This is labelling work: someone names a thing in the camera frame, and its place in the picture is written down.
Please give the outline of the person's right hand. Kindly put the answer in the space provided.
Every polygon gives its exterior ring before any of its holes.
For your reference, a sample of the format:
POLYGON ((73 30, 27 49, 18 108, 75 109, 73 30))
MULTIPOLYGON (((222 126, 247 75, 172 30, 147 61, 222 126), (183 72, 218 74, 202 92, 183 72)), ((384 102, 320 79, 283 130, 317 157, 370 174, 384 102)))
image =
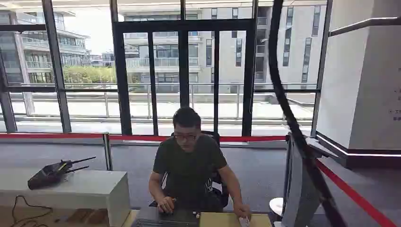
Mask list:
POLYGON ((157 201, 157 209, 160 213, 172 214, 176 198, 166 196, 157 201))

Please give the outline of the person's left hand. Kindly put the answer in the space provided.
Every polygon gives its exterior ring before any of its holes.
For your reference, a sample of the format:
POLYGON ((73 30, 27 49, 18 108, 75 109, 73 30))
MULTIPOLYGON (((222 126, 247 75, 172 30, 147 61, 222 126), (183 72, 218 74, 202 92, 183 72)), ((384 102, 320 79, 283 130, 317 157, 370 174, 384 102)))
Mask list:
POLYGON ((247 218, 248 220, 251 220, 251 218, 252 218, 252 213, 250 211, 250 207, 246 204, 234 203, 233 204, 233 212, 239 218, 247 218))

